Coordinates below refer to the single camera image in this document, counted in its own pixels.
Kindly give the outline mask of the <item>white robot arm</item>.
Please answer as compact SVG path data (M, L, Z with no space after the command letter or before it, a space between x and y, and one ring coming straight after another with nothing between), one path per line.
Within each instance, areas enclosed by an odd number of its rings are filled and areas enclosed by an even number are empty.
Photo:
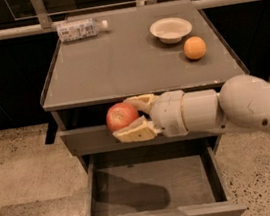
M144 94L124 100L144 114L113 132L120 142L152 140L157 135L186 136L194 132L270 134L270 83L237 75L214 90Z

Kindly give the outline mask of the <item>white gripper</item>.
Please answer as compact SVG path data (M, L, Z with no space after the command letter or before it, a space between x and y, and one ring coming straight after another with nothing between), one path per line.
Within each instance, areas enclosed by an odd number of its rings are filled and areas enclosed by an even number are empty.
M152 121L141 116L129 126L114 131L113 136L123 143L152 140L159 134L158 129L166 137L186 136L188 131L181 108L183 95L184 92L178 90L164 92L160 96L151 93L125 99L124 103L134 106L136 110L150 113Z

